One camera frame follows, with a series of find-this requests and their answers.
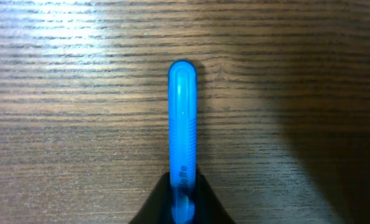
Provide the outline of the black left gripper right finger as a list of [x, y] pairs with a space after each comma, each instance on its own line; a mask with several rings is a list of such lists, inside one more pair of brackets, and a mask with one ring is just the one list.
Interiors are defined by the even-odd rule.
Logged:
[[193, 195], [195, 199], [195, 223], [235, 224], [199, 169], [197, 169], [196, 175]]

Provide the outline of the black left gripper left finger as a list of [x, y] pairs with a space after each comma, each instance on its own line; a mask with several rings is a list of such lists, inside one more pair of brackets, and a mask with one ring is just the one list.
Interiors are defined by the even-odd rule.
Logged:
[[171, 224], [172, 190], [170, 173], [161, 176], [147, 200], [129, 224]]

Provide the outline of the blue disposable razor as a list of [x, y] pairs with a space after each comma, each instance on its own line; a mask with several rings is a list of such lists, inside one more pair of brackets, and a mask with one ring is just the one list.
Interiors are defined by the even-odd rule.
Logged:
[[197, 169], [197, 70], [177, 60], [168, 70], [171, 215], [174, 223], [193, 223]]

